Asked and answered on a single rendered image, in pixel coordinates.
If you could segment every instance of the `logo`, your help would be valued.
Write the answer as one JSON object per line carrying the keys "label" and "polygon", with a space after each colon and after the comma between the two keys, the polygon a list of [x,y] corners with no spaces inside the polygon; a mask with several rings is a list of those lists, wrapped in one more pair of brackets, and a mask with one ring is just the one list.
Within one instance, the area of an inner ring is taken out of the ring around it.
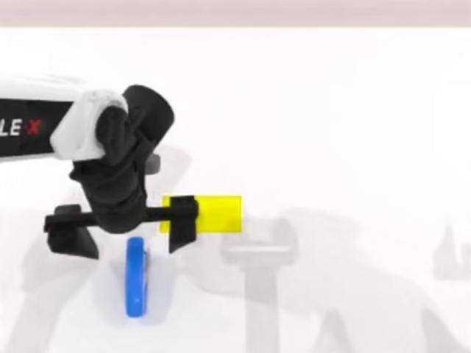
{"label": "logo", "polygon": [[39,126],[41,120],[38,119],[0,119],[0,138],[8,136],[20,136],[22,133],[26,135],[39,135]]}

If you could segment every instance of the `yellow rectangle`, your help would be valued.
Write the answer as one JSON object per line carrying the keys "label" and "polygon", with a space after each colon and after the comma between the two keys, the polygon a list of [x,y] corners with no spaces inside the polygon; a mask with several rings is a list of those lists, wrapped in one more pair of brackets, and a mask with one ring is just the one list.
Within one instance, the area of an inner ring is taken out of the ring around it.
{"label": "yellow rectangle", "polygon": [[[162,206],[170,206],[171,196],[164,196]],[[195,196],[198,202],[197,233],[242,232],[241,196]],[[160,222],[160,232],[170,232],[170,221]]]}

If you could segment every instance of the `blue object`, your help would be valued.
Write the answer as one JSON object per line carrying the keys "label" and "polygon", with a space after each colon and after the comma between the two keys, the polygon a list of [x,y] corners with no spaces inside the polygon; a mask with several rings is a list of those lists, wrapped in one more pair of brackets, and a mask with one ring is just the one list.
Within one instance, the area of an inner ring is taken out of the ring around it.
{"label": "blue object", "polygon": [[126,314],[139,318],[146,312],[146,252],[144,239],[130,238],[126,251]]}

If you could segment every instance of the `red letter x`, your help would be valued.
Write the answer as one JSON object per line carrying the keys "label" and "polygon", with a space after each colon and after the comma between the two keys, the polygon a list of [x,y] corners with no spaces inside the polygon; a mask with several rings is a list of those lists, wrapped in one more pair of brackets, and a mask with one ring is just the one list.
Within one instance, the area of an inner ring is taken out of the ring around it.
{"label": "red letter x", "polygon": [[26,131],[27,135],[39,135],[39,123],[41,120],[30,120],[29,121],[29,129]]}

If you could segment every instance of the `yellow block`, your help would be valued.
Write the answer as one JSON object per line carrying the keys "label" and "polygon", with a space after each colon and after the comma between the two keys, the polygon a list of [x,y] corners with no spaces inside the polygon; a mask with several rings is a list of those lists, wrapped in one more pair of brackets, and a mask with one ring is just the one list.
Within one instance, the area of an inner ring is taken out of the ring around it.
{"label": "yellow block", "polygon": [[[164,196],[162,206],[170,206],[170,196]],[[199,214],[196,219],[198,233],[242,232],[241,196],[195,196]],[[160,232],[170,232],[170,221],[160,222]]]}

